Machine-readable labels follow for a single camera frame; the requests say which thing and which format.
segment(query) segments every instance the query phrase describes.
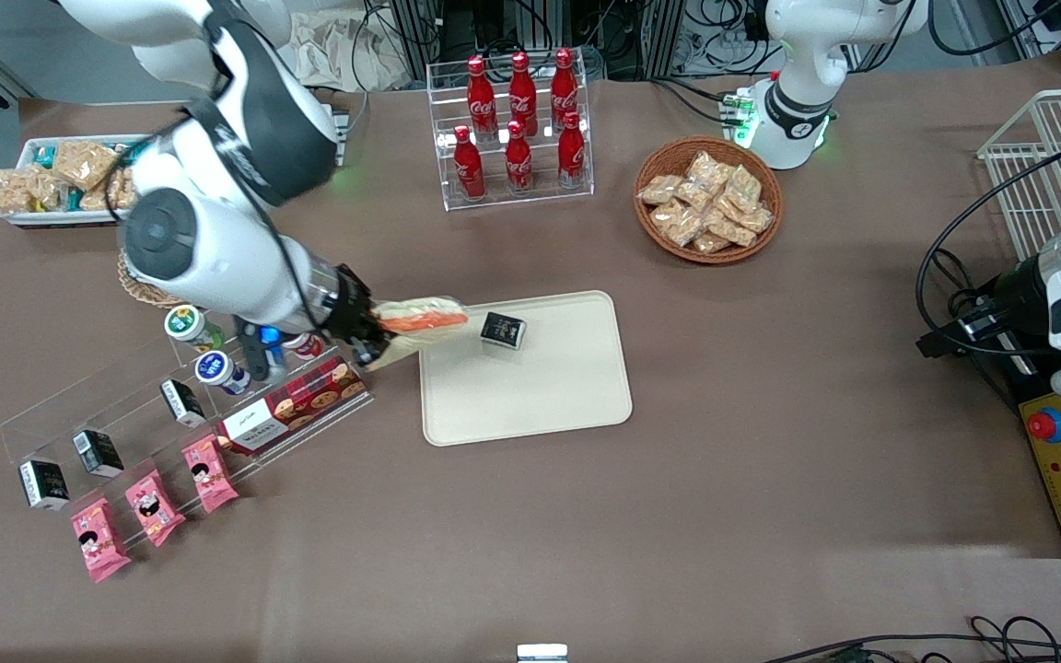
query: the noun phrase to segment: red emergency button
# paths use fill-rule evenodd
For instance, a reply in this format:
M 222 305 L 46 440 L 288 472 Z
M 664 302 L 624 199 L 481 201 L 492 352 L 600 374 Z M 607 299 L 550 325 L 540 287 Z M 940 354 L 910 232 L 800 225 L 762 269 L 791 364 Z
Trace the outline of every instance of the red emergency button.
M 1061 415 L 1056 409 L 1043 407 L 1029 416 L 1026 430 L 1037 439 L 1050 443 L 1061 442 Z

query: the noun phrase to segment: red button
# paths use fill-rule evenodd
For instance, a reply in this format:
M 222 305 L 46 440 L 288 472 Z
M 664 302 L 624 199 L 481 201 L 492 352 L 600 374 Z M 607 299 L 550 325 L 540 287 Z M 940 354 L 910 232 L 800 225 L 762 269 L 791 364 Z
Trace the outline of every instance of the red button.
M 1031 415 L 1026 420 L 1026 429 L 1040 440 L 1049 440 L 1058 433 L 1058 424 L 1054 420 L 1054 416 L 1044 412 L 1036 412 L 1034 415 Z

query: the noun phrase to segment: small black box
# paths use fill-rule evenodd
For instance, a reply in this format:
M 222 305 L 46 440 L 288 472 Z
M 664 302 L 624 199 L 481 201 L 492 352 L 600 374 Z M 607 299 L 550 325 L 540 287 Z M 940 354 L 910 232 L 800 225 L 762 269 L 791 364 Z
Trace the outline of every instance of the small black box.
M 522 346 L 522 335 L 526 330 L 527 324 L 517 317 L 489 313 L 485 315 L 485 324 L 481 327 L 481 339 L 517 351 Z
M 207 423 L 203 408 L 199 406 L 199 399 L 194 398 L 194 391 L 179 381 L 166 381 L 161 385 L 161 395 L 166 401 L 166 407 L 170 408 L 174 421 L 178 421 L 188 429 L 196 429 Z
M 72 437 L 72 442 L 76 444 L 76 453 L 80 454 L 81 463 L 84 464 L 87 473 L 112 478 L 125 470 L 114 440 L 109 440 L 105 433 L 82 431 Z
M 18 478 L 22 482 L 22 490 L 27 493 L 27 505 L 32 508 L 46 508 L 48 511 L 58 511 L 68 504 L 68 485 L 64 482 L 64 472 L 55 463 L 29 460 L 18 467 Z

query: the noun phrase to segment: clear acrylic rack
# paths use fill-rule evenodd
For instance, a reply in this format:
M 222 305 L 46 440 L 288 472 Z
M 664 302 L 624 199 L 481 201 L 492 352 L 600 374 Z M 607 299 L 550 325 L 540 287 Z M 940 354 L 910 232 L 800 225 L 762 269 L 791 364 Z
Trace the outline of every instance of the clear acrylic rack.
M 240 343 L 234 339 L 231 319 L 227 316 L 209 316 L 209 320 L 224 328 L 228 338 L 224 344 L 224 352 L 237 364 L 243 365 L 244 353 Z M 306 362 L 286 352 L 290 373 L 283 382 L 274 385 L 253 382 L 253 386 L 243 395 L 231 396 L 218 387 L 202 385 L 194 377 L 194 361 L 199 354 L 190 346 L 162 336 L 117 361 L 112 366 L 89 374 L 84 381 L 76 382 L 4 421 L 1 432 L 11 470 L 17 471 L 21 463 L 33 458 L 58 464 L 72 501 L 52 516 L 56 520 L 64 520 L 70 541 L 73 539 L 68 520 L 92 501 L 105 496 L 114 507 L 118 536 L 123 538 L 126 546 L 135 545 L 146 541 L 146 537 L 134 509 L 126 504 L 127 487 L 147 474 L 153 467 L 157 467 L 172 503 L 181 513 L 194 511 L 201 506 L 201 501 L 181 450 L 210 436 L 214 425 L 225 416 L 247 406 L 307 370 L 316 368 L 321 362 L 335 356 L 337 351 L 336 347 L 328 347 L 320 356 Z M 197 396 L 207 423 L 197 429 L 188 429 L 174 420 L 160 391 L 161 383 L 168 379 L 181 382 Z M 299 448 L 315 434 L 358 412 L 371 400 L 370 391 L 365 390 L 343 402 L 336 402 L 294 436 L 258 456 L 241 456 L 224 450 L 222 456 L 232 484 L 253 477 L 264 467 Z M 85 430 L 105 433 L 110 437 L 125 465 L 125 471 L 121 475 L 103 478 L 85 471 L 72 442 L 72 436 Z M 27 508 L 22 487 L 18 488 L 18 507 Z
M 437 63 L 429 65 L 429 108 L 433 116 L 433 146 L 436 150 L 436 167 L 441 176 L 441 194 L 446 211 L 467 209 L 467 207 L 502 206 L 508 203 L 525 203 L 569 196 L 590 196 L 595 191 L 592 162 L 592 118 L 589 108 L 589 73 L 584 64 L 584 50 L 573 49 L 576 72 L 576 112 L 580 114 L 580 132 L 584 134 L 584 181 L 578 189 L 563 189 L 559 186 L 559 136 L 551 127 L 551 81 L 555 76 L 555 52 L 530 52 L 530 78 L 535 84 L 536 104 L 539 119 L 538 135 L 527 138 L 530 146 L 530 162 L 534 167 L 534 189 L 515 197 L 506 189 L 506 142 L 509 134 L 506 122 L 510 121 L 509 83 L 514 72 L 510 55 L 498 55 L 485 59 L 485 72 L 493 86 L 493 101 L 498 108 L 499 140 L 497 143 L 477 143 L 481 152 L 481 167 L 485 174 L 485 197 L 469 202 L 460 189 L 453 163 L 456 138 L 453 129 L 466 125 L 472 129 L 469 104 L 466 100 L 466 85 L 469 72 L 466 62 Z

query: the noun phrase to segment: coca-cola bottle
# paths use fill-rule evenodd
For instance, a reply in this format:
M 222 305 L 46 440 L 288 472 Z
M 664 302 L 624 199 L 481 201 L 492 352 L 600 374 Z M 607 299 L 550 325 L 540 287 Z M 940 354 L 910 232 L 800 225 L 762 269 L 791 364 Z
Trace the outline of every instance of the coca-cola bottle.
M 471 203 L 485 196 L 485 175 L 481 172 L 481 152 L 474 143 L 469 142 L 469 127 L 458 125 L 453 129 L 457 146 L 453 151 L 453 162 L 457 167 L 457 177 L 464 189 L 464 199 Z
M 551 81 L 551 126 L 556 136 L 563 130 L 563 117 L 576 109 L 576 75 L 571 49 L 555 51 L 555 78 Z
M 563 115 L 563 132 L 559 135 L 559 186 L 578 189 L 584 185 L 584 135 L 580 114 Z
M 514 77 L 510 80 L 510 116 L 522 122 L 527 136 L 539 134 L 539 118 L 535 117 L 535 89 L 530 81 L 530 56 L 518 51 L 514 54 Z
M 510 142 L 506 143 L 506 184 L 514 196 L 526 196 L 534 185 L 530 172 L 530 146 L 527 145 L 522 122 L 512 119 L 506 128 L 510 130 Z
M 481 55 L 471 56 L 468 67 L 469 88 L 466 91 L 466 100 L 469 102 L 472 129 L 477 135 L 477 142 L 497 142 L 498 109 L 493 107 L 493 86 L 485 77 L 485 59 L 482 59 Z

